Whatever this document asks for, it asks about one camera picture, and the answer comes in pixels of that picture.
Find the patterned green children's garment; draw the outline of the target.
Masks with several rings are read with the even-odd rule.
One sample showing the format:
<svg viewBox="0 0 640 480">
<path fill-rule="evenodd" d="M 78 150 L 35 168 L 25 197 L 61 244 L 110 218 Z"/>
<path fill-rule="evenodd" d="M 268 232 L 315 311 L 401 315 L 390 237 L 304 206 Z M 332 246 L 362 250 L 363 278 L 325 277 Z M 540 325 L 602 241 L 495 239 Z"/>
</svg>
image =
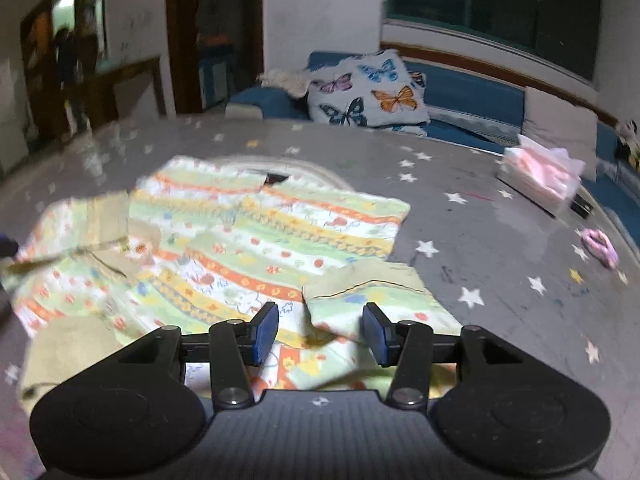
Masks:
<svg viewBox="0 0 640 480">
<path fill-rule="evenodd" d="M 250 372 L 255 392 L 369 388 L 390 374 L 364 348 L 361 313 L 439 334 L 459 322 L 416 270 L 390 262 L 410 207 L 299 176 L 171 159 L 134 190 L 44 207 L 2 282 L 32 341 L 20 382 L 31 410 L 73 374 L 160 327 L 203 333 L 266 303 L 276 341 Z"/>
</svg>

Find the dark wooden side table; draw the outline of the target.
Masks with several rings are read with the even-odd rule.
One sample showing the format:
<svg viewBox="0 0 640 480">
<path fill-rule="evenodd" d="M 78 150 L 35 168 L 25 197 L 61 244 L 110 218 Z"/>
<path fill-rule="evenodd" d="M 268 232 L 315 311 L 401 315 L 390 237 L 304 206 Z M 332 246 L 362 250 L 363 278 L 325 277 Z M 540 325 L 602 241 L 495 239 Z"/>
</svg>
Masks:
<svg viewBox="0 0 640 480">
<path fill-rule="evenodd" d="M 97 70 L 79 84 L 65 87 L 62 96 L 81 102 L 93 129 L 135 114 L 167 116 L 159 56 Z"/>
</svg>

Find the pink hair scrunchie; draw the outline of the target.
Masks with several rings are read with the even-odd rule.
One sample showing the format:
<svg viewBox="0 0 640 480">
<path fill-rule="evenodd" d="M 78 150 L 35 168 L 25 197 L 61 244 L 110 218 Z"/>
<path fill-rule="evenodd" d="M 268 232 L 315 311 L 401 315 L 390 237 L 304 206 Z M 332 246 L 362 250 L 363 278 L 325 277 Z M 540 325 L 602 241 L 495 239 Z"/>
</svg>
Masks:
<svg viewBox="0 0 640 480">
<path fill-rule="evenodd" d="M 593 257 L 596 257 L 607 269 L 615 270 L 620 262 L 611 240 L 601 230 L 584 229 L 580 239 Z"/>
</svg>

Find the wooden display cabinet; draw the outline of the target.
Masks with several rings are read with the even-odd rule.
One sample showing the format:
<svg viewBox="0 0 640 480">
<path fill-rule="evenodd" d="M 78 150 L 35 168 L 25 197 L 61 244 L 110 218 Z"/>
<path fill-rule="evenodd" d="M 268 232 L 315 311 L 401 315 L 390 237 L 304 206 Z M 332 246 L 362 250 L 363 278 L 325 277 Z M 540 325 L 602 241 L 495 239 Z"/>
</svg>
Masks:
<svg viewBox="0 0 640 480">
<path fill-rule="evenodd" d="M 104 0 L 42 0 L 20 25 L 30 125 L 27 147 L 40 150 L 70 131 L 64 96 L 96 73 L 107 54 Z"/>
</svg>

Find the pink tissue box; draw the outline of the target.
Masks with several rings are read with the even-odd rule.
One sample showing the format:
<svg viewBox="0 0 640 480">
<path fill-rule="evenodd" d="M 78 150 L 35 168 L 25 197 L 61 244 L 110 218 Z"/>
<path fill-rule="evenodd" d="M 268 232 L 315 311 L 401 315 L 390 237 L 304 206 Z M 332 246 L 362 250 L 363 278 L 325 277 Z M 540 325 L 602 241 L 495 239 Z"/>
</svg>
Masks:
<svg viewBox="0 0 640 480">
<path fill-rule="evenodd" d="M 504 150 L 497 178 L 557 217 L 570 208 L 585 166 L 565 148 L 545 148 L 520 134 L 518 145 Z"/>
</svg>

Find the small black remote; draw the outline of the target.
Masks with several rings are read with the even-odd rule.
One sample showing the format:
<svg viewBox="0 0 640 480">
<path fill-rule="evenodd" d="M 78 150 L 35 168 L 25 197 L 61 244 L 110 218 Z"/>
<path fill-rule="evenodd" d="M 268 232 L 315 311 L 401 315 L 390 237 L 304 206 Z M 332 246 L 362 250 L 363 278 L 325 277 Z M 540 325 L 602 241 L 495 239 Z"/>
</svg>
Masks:
<svg viewBox="0 0 640 480">
<path fill-rule="evenodd" d="M 580 218 L 587 219 L 590 214 L 592 214 L 593 206 L 588 202 L 588 200 L 585 200 L 582 196 L 576 194 L 570 204 L 570 209 L 574 211 L 575 214 L 578 214 Z"/>
</svg>

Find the blue sofa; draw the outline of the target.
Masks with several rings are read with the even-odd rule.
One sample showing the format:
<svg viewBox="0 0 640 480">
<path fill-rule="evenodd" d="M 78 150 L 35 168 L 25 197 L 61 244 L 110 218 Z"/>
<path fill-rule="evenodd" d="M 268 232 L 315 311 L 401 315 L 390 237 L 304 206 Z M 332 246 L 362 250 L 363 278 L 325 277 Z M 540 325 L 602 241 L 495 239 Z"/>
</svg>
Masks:
<svg viewBox="0 0 640 480">
<path fill-rule="evenodd" d="M 426 134 L 433 139 L 501 154 L 516 140 L 525 118 L 525 90 L 479 73 L 426 61 L 409 61 L 432 118 Z M 597 125 L 597 177 L 585 188 L 639 240 L 639 174 L 615 157 L 618 137 L 612 118 Z"/>
</svg>

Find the butterfly print pillow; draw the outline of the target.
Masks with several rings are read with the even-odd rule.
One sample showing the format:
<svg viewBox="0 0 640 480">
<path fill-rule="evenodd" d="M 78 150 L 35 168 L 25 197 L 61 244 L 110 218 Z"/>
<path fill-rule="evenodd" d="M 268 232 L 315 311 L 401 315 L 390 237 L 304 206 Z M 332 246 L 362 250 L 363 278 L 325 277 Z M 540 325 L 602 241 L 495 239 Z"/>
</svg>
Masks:
<svg viewBox="0 0 640 480">
<path fill-rule="evenodd" d="M 308 72 L 308 114 L 314 122 L 370 129 L 430 122 L 423 89 L 394 50 L 351 55 Z"/>
</svg>

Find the beige cushion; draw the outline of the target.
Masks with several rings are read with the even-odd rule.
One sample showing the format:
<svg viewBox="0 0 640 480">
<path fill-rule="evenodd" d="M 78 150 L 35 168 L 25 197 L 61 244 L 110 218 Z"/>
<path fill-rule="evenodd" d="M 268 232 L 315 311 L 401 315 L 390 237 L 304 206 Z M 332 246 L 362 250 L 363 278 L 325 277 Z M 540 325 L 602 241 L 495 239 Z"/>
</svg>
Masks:
<svg viewBox="0 0 640 480">
<path fill-rule="evenodd" d="M 582 177 L 597 179 L 598 118 L 589 108 L 575 106 L 533 87 L 525 88 L 522 133 L 545 148 L 565 148 L 582 160 Z"/>
</svg>

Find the cream cloth on sofa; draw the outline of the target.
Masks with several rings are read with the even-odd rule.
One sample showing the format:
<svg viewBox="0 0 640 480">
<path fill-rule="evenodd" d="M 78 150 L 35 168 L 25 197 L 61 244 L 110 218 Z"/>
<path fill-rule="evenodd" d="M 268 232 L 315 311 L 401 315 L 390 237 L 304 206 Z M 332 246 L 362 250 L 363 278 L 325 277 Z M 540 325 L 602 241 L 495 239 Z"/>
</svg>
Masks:
<svg viewBox="0 0 640 480">
<path fill-rule="evenodd" d="M 306 70 L 288 72 L 273 68 L 257 77 L 262 88 L 273 88 L 285 91 L 290 98 L 303 99 L 308 93 L 311 80 Z"/>
</svg>

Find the panda plush toy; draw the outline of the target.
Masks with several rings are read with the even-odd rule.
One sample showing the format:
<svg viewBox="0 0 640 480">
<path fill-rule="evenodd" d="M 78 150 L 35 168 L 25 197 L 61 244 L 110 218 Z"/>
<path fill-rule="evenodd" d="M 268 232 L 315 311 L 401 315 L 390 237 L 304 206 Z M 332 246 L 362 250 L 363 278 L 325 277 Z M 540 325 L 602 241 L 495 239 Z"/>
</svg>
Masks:
<svg viewBox="0 0 640 480">
<path fill-rule="evenodd" d="M 617 134 L 617 144 L 614 156 L 618 160 L 623 160 L 634 170 L 640 168 L 640 146 L 639 127 L 633 119 L 626 122 L 618 122 L 615 131 Z"/>
</svg>

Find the dark wooden doorway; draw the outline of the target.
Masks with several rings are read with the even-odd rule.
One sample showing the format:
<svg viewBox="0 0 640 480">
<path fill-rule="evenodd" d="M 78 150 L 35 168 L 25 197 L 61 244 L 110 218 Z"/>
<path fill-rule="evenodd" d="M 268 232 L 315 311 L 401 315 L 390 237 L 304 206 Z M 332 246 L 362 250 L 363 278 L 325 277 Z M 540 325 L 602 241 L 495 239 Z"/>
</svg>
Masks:
<svg viewBox="0 0 640 480">
<path fill-rule="evenodd" d="M 264 69 L 262 0 L 166 0 L 175 110 L 210 110 Z"/>
</svg>

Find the dark window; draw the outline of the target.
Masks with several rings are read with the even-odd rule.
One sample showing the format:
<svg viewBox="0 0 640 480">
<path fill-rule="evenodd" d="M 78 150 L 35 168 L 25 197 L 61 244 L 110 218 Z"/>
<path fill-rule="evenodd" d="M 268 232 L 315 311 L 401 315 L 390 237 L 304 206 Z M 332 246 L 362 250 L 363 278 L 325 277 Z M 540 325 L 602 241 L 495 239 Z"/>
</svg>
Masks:
<svg viewBox="0 0 640 480">
<path fill-rule="evenodd" d="M 590 80 L 601 0 L 387 0 L 395 20 L 434 25 L 536 56 Z"/>
</svg>

